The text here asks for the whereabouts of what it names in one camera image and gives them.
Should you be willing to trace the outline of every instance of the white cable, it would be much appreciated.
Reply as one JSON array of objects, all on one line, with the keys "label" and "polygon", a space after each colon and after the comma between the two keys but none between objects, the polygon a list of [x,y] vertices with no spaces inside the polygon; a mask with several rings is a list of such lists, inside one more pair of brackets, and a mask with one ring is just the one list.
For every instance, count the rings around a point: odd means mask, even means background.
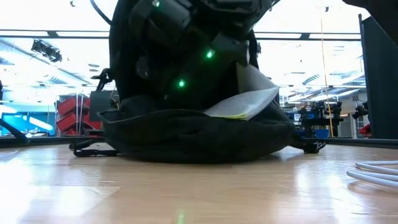
[{"label": "white cable", "polygon": [[398,165],[398,161],[366,161],[356,162],[355,164],[357,168],[375,172],[349,170],[347,171],[348,176],[369,183],[398,189],[398,170],[378,167],[383,165]]}]

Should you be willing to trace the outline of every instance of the white paper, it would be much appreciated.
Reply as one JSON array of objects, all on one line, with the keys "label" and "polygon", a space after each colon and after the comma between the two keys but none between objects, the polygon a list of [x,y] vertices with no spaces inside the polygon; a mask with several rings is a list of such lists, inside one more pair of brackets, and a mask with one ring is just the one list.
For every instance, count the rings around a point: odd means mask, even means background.
[{"label": "white paper", "polygon": [[249,120],[260,113],[275,98],[279,87],[256,67],[236,67],[240,94],[214,105],[205,114],[231,119]]}]

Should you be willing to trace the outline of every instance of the wooden floor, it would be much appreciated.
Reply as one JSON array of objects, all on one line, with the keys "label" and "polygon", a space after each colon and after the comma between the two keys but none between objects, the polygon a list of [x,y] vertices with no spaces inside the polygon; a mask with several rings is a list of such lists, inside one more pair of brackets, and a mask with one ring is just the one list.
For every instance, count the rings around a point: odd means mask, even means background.
[{"label": "wooden floor", "polygon": [[398,190],[346,176],[363,160],[398,151],[287,148],[250,164],[183,166],[0,149],[0,223],[398,223]]}]

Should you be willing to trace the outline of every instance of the ceiling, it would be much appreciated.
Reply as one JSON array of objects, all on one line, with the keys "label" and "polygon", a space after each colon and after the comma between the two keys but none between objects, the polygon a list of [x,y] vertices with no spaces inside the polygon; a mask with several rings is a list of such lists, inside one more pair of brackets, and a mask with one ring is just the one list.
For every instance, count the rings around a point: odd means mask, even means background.
[{"label": "ceiling", "polygon": [[[112,18],[117,0],[96,3]],[[0,80],[4,90],[15,93],[8,94],[9,100],[27,101],[27,93],[40,99],[95,89],[97,81],[90,77],[109,66],[109,25],[89,0],[74,0],[73,4],[70,0],[12,0],[3,1],[0,6]],[[359,13],[369,15],[340,0],[281,0],[254,30],[277,35],[325,32],[348,37],[359,33]],[[59,48],[63,61],[50,63],[31,51],[34,37]],[[305,95],[307,99],[323,94],[325,71],[328,85],[335,85],[338,93],[364,88],[359,41],[324,41],[323,45],[314,40],[259,42],[260,69],[282,87],[283,96],[295,99]],[[113,89],[114,84],[106,88]]]}]

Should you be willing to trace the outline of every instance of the wooden table surface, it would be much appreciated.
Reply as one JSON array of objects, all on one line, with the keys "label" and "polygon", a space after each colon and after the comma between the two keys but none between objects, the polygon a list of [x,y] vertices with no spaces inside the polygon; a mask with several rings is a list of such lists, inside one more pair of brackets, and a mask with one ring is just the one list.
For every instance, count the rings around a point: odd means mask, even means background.
[{"label": "wooden table surface", "polygon": [[0,223],[398,223],[398,190],[346,175],[366,160],[398,151],[286,148],[248,164],[189,166],[76,158],[66,146],[0,149]]}]

